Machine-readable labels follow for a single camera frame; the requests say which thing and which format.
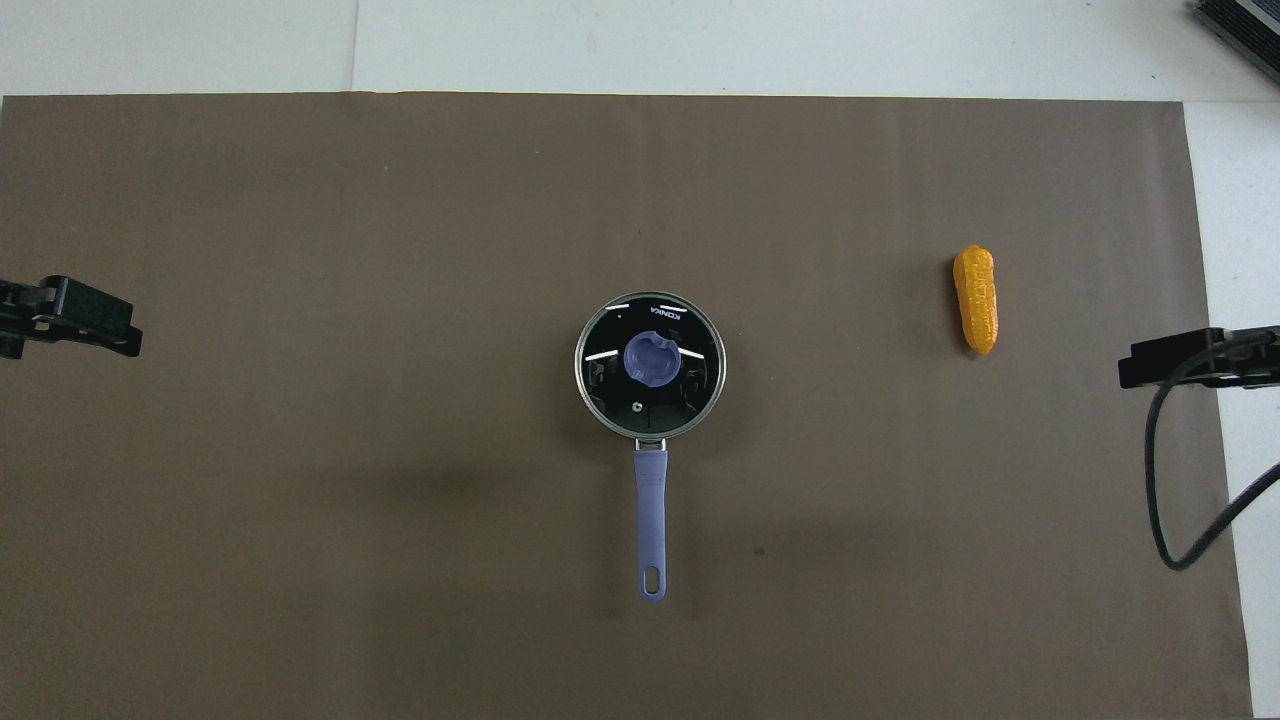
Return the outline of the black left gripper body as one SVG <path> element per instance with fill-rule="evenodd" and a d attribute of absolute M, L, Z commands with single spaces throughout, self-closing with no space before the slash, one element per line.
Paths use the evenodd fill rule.
<path fill-rule="evenodd" d="M 44 282 L 22 284 L 1 279 L 1 357 L 23 357 L 28 341 L 46 342 L 45 331 L 35 320 L 35 305 L 45 296 Z"/>

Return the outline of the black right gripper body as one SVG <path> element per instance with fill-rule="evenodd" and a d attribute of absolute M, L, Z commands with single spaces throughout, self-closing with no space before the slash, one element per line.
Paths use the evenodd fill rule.
<path fill-rule="evenodd" d="M 1279 387 L 1279 327 L 1265 325 L 1224 331 L 1222 342 L 1236 346 L 1224 350 L 1219 359 L 1226 363 L 1224 375 L 1213 388 L 1263 389 Z"/>

